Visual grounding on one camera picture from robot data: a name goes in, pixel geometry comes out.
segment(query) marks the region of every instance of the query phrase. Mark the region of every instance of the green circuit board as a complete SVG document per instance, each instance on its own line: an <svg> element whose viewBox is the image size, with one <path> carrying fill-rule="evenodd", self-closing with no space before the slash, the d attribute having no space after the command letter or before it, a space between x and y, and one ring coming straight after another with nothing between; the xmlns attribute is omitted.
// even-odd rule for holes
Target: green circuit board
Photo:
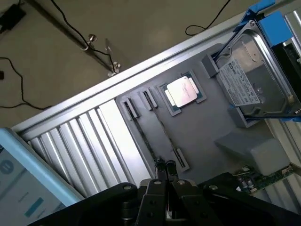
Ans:
<svg viewBox="0 0 301 226"><path fill-rule="evenodd" d="M256 172L253 167L248 168L250 169L249 171L239 170L235 173L240 183L240 190L248 194L253 194L257 191L260 191L278 181L286 179L288 176L294 173L290 165L268 176L264 176Z"/></svg>

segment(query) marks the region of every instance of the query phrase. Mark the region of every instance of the black cable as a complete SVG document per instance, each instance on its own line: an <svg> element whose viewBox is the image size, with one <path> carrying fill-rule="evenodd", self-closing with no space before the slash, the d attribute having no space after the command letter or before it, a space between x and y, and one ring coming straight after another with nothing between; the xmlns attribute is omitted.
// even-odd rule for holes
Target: black cable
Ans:
<svg viewBox="0 0 301 226"><path fill-rule="evenodd" d="M15 107L19 107L19 106L22 106L22 105L27 105L29 107L32 107L32 108L35 108L35 109L38 109L38 110L45 110L45 109L48 109L52 106L48 106L48 107L37 107L37 106L34 106L32 105L31 103L29 103L28 101L26 101L24 99L24 89L23 89L23 76L16 70L16 68L14 67L13 65L13 62L7 58L7 57L0 57L0 60L8 60L10 65L11 65L11 68L15 71L15 73L21 78L21 99L23 101L23 103L19 103L15 106L0 106L0 108L7 108L7 109L11 109L11 108L15 108Z"/></svg>
<svg viewBox="0 0 301 226"><path fill-rule="evenodd" d="M62 14L63 20L65 21L65 23L66 23L72 30L74 30L74 31L82 38L82 40L85 42L85 44L86 44L87 47L89 47L90 49L92 49L94 52L98 52L98 53L101 53L101 54L103 54L103 55L109 57L110 62L111 62L111 64L112 64L113 71L116 73L115 68L114 68L114 63L113 63L113 60L112 60L111 55L108 54L108 53L102 52L102 51L100 51L100 50L97 50L97 49L94 49L93 47L91 47L91 46L89 45L89 43L86 41L86 39L84 38L84 36L83 36L83 35L82 35L75 27L73 27L73 26L67 21L67 18L66 18L65 13L64 13L64 12L62 11L62 9L56 4L56 2L55 2L54 0L50 0L50 1L51 1L52 4L56 7L56 9Z"/></svg>
<svg viewBox="0 0 301 226"><path fill-rule="evenodd" d="M189 25L188 27L186 27L185 29L185 34L188 35L188 36L195 36L196 34L199 34L200 32L198 33L195 33L195 34L189 34L187 33L187 30L190 28L190 27L200 27L202 28L203 30L202 31L205 31L207 30L215 21L216 19L219 17L219 15L222 13L222 11L226 8L226 6L231 2L231 0L228 0L224 6L221 8L221 10L218 12L218 14L216 15L216 17L213 19L213 21L207 26L207 27L202 27L202 26L199 26L199 25Z"/></svg>

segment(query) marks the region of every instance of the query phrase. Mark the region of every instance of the hard drive label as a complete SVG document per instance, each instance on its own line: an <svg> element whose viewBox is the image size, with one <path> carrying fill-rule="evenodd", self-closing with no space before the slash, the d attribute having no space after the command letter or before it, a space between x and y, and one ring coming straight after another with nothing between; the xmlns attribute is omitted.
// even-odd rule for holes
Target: hard drive label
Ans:
<svg viewBox="0 0 301 226"><path fill-rule="evenodd" d="M235 106L260 103L237 59L230 58L229 62L220 68L218 76Z"/></svg>

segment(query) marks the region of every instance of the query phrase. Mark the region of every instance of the floor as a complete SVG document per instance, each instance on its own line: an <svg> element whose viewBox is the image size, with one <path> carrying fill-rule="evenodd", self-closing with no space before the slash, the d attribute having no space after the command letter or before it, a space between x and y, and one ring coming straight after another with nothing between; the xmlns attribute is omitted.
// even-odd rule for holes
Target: floor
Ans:
<svg viewBox="0 0 301 226"><path fill-rule="evenodd" d="M218 24L257 0L232 0L214 24ZM61 16L50 1L39 0ZM104 50L108 38L129 65L135 65L188 39L190 24L207 26L226 0L56 0L69 22L84 36L97 35L95 48ZM27 15L10 32L0 36L0 57L9 57L24 77L24 98L34 105L56 105L107 79L107 71L42 18L28 4ZM20 78L7 61L0 61L5 79L0 81L0 105L20 103ZM11 127L36 114L28 106L0 109L0 127Z"/></svg>

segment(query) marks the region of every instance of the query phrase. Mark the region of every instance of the hard drive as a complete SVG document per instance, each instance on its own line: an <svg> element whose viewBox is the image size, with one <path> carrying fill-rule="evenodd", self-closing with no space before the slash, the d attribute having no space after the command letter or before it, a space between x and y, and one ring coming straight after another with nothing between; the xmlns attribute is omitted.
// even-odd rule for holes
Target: hard drive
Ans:
<svg viewBox="0 0 301 226"><path fill-rule="evenodd" d="M236 34L215 62L226 97L246 117L300 115L299 98L255 21Z"/></svg>

